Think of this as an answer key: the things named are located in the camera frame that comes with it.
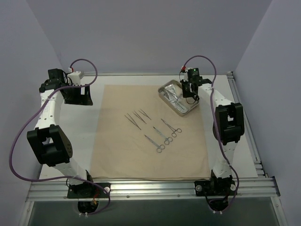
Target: metal frame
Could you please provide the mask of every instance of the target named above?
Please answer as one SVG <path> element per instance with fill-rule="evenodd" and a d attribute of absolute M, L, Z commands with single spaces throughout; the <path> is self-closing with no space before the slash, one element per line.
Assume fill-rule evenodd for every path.
<path fill-rule="evenodd" d="M 93 76 L 94 72 L 85 73 L 85 76 Z M 148 76 L 148 75 L 177 75 L 174 73 L 102 73 L 100 76 Z M 234 96 L 235 102 L 240 102 L 238 90 L 235 84 L 233 73 L 227 74 L 229 85 Z M 251 155 L 258 174 L 258 178 L 241 178 L 237 198 L 246 197 L 270 197 L 275 209 L 279 225 L 286 226 L 286 218 L 280 203 L 279 191 L 274 178 L 269 178 L 265 174 L 262 163 L 255 145 L 249 121 L 245 116 L 245 131 Z M 112 200 L 165 200 L 165 199 L 204 199 L 195 196 L 193 181 L 141 181 L 141 180 L 110 180 Z M 19 225 L 27 225 L 32 213 L 34 202 L 61 202 L 72 201 L 67 199 L 67 188 L 65 181 L 52 181 L 32 183 L 28 192 L 25 208 Z"/>

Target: beige mat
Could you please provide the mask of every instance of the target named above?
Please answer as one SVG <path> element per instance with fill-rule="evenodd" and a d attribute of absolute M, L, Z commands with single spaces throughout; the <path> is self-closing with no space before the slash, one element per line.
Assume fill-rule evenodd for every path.
<path fill-rule="evenodd" d="M 158 86 L 107 85 L 92 155 L 91 175 L 95 178 L 131 178 L 153 180 L 181 180 L 209 178 L 208 155 L 199 106 L 184 117 L 178 116 L 158 96 Z M 143 109 L 144 124 L 132 113 Z M 124 115 L 129 113 L 140 131 Z M 171 136 L 161 118 L 175 129 L 181 128 L 173 142 L 162 153 L 144 134 L 157 144 Z"/>

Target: gray wall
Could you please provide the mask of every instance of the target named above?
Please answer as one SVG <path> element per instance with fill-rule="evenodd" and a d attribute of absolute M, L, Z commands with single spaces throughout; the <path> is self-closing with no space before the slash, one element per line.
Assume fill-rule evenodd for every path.
<path fill-rule="evenodd" d="M 39 87 L 47 69 L 61 67 L 53 48 L 25 0 L 0 1 L 0 222 L 17 225 L 30 184 L 9 170 L 8 153 L 20 127 L 40 106 Z M 23 176 L 36 177 L 39 164 L 21 136 L 14 166 Z"/>
<path fill-rule="evenodd" d="M 289 225 L 301 214 L 301 1 L 273 0 L 236 71 L 261 160 Z"/>
<path fill-rule="evenodd" d="M 27 2 L 64 68 L 86 57 L 101 72 L 178 72 L 203 54 L 221 74 L 237 67 L 271 0 Z M 213 73 L 205 60 L 190 65 Z"/>

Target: silver tray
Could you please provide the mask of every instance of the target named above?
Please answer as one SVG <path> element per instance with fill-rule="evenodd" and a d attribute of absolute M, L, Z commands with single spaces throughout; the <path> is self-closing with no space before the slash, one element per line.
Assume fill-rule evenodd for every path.
<path fill-rule="evenodd" d="M 193 108 L 195 108 L 199 101 L 189 97 L 187 99 L 182 97 L 182 85 L 177 80 L 171 80 L 158 89 L 159 97 L 173 109 L 179 116 L 187 115 Z"/>

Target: surgical scissors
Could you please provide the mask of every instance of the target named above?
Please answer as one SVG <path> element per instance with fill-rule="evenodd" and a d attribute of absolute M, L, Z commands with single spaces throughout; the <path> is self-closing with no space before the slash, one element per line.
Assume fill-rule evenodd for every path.
<path fill-rule="evenodd" d="M 166 121 L 164 121 L 163 119 L 161 119 L 171 130 L 172 130 L 172 134 L 171 134 L 171 136 L 172 137 L 177 137 L 177 134 L 176 134 L 176 132 L 178 132 L 178 133 L 182 133 L 182 130 L 180 129 L 180 128 L 177 128 L 177 129 L 174 129 L 174 128 L 172 128 Z"/>
<path fill-rule="evenodd" d="M 164 144 L 169 145 L 170 142 L 173 141 L 171 137 L 165 137 L 157 128 L 153 127 L 157 133 L 159 133 L 164 139 Z"/>
<path fill-rule="evenodd" d="M 152 139 L 150 139 L 147 135 L 145 135 L 145 137 L 153 144 L 157 147 L 157 152 L 158 153 L 161 153 L 162 150 L 165 149 L 165 146 L 164 145 L 158 145 L 155 141 L 153 141 Z"/>

